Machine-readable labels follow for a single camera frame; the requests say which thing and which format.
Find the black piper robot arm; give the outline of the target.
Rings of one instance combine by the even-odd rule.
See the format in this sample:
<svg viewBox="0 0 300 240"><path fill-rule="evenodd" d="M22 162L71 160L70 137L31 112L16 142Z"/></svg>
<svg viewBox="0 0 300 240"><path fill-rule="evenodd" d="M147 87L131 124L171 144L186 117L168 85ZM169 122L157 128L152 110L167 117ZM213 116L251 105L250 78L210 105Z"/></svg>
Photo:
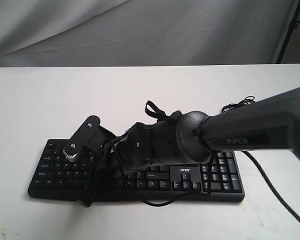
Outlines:
<svg viewBox="0 0 300 240"><path fill-rule="evenodd" d="M97 171L117 177L152 166L207 163L224 151L290 150L300 161L300 87L215 116L166 115L152 101L155 124L135 123L105 145Z"/></svg>

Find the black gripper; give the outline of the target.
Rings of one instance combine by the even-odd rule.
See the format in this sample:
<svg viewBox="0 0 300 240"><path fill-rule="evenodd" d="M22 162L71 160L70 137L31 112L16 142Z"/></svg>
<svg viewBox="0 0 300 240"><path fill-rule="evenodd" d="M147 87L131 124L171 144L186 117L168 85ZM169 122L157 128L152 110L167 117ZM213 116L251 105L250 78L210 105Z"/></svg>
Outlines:
<svg viewBox="0 0 300 240"><path fill-rule="evenodd" d="M158 163L153 140L157 123L136 122L124 134L117 136L101 127L102 157L99 159L99 173L103 175L128 175L143 171Z"/></svg>

